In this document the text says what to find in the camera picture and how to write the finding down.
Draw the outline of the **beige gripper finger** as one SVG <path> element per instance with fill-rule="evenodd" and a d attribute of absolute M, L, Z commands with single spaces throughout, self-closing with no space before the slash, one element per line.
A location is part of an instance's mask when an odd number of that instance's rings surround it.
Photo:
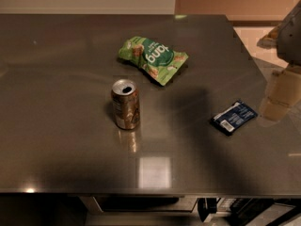
<path fill-rule="evenodd" d="M 269 121 L 281 121 L 301 101 L 301 67 L 289 64 L 282 71 L 272 71 L 260 114 Z"/>

